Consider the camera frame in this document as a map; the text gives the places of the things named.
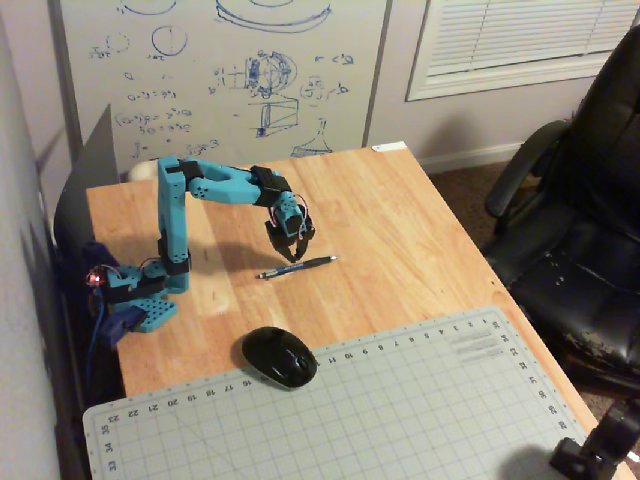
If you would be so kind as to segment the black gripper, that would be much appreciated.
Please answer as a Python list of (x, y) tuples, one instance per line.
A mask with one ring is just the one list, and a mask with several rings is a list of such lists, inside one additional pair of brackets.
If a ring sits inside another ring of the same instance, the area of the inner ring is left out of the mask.
[[(274, 250), (289, 262), (300, 261), (309, 246), (309, 242), (315, 234), (315, 227), (308, 217), (301, 230), (296, 230), (292, 235), (288, 235), (284, 227), (278, 222), (270, 220), (265, 222), (268, 238)], [(295, 253), (291, 247), (296, 243)]]

